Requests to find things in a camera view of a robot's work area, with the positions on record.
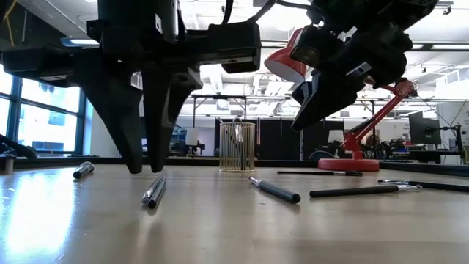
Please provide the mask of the black room partition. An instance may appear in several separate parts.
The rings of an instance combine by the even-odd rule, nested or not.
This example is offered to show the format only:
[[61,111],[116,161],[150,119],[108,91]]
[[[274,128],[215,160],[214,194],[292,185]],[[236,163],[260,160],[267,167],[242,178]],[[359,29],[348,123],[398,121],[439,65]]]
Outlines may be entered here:
[[[300,160],[300,132],[291,129],[291,120],[246,120],[255,129],[255,153],[258,160]],[[303,159],[329,142],[330,130],[344,130],[343,121],[320,121],[303,130]]]

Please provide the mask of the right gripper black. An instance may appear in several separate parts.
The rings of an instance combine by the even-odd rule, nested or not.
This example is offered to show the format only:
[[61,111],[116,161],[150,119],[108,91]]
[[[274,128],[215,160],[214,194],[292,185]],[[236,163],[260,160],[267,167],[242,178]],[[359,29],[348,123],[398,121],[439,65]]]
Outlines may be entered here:
[[300,104],[291,124],[301,131],[353,104],[369,76],[376,87],[401,78],[413,43],[397,25],[383,22],[341,40],[327,27],[305,26],[289,57],[314,68],[311,80],[297,84],[292,98]]

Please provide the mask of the thin brown makeup brush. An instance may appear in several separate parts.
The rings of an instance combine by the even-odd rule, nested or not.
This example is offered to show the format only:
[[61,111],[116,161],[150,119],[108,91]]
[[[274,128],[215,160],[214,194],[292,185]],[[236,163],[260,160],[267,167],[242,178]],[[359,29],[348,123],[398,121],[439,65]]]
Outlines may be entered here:
[[241,170],[243,159],[240,150],[240,139],[238,132],[242,120],[235,117],[231,122],[220,121],[220,158],[221,166],[227,170]]

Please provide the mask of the black computer monitor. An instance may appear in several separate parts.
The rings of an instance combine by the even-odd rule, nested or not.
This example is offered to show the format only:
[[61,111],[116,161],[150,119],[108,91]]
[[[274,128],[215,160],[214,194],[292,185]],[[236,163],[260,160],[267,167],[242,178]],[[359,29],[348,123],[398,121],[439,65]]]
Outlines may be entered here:
[[441,144],[440,123],[438,120],[423,118],[422,113],[409,117],[410,141],[413,144]]

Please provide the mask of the thin black makeup brush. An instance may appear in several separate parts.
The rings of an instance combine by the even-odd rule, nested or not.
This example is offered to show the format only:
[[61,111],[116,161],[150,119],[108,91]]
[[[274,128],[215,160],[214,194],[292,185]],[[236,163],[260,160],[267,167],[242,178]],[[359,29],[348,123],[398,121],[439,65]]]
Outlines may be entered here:
[[469,186],[460,186],[447,183],[431,183],[421,182],[412,180],[378,180],[378,183],[390,183],[395,185],[408,185],[408,186],[420,186],[422,188],[442,190],[442,191],[457,191],[469,194]]

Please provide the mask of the red desk lamp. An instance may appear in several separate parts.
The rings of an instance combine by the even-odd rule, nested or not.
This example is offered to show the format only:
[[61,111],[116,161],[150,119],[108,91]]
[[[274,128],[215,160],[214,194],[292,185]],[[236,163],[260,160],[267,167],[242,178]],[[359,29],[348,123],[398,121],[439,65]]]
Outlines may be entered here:
[[[311,73],[314,70],[314,68],[289,57],[289,52],[292,50],[294,41],[299,37],[303,28],[294,32],[286,47],[275,51],[265,60],[265,66],[271,73],[288,81],[293,81],[294,74],[298,74],[299,77],[296,79],[296,84],[310,81]],[[376,87],[374,80],[368,76],[365,80],[365,85],[367,84],[371,84],[374,88],[383,88],[392,92],[394,98],[370,120],[362,122],[345,136],[341,148],[351,151],[352,155],[350,158],[321,158],[318,161],[320,169],[365,172],[376,172],[379,170],[380,165],[378,161],[364,158],[363,151],[360,148],[360,141],[401,99],[411,94],[414,88],[413,84],[406,78],[403,78],[403,76],[395,82],[381,87]]]

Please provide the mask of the large window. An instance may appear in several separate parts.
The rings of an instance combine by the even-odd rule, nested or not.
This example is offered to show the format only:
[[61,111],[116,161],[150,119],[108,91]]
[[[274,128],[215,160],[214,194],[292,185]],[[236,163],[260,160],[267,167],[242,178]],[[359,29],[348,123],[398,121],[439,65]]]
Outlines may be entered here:
[[0,64],[0,134],[39,153],[83,152],[85,102],[80,87],[12,76]]

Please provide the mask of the thick black makeup brush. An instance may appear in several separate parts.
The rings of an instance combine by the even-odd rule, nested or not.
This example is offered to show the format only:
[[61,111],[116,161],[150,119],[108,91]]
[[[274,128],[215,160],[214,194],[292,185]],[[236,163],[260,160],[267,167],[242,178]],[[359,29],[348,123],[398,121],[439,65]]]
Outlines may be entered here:
[[242,120],[239,117],[235,117],[233,119],[233,122],[235,122],[235,134],[236,134],[236,140],[237,140],[237,150],[238,150],[240,169],[244,170],[245,158],[243,154],[243,127],[241,124]]

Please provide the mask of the black bushy-head makeup brush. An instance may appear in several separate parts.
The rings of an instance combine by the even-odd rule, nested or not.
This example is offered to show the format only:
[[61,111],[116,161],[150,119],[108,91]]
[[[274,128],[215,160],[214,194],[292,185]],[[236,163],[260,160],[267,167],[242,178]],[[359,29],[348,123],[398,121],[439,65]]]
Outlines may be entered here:
[[277,171],[277,174],[286,175],[286,174],[294,174],[294,175],[318,175],[318,176],[351,176],[351,177],[362,177],[362,172],[333,172],[333,171]]

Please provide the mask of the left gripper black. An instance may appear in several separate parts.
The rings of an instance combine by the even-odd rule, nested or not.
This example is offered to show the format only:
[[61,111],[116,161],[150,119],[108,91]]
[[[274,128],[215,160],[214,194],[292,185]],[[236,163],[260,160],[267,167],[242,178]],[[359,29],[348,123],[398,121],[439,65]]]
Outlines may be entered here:
[[254,72],[260,67],[259,26],[252,22],[211,25],[206,30],[176,32],[89,21],[94,48],[11,48],[2,52],[7,73],[57,87],[80,86],[102,119],[132,174],[142,171],[139,104],[142,91],[130,84],[141,72],[149,164],[160,172],[182,106],[201,89],[199,68],[220,64],[228,73]]

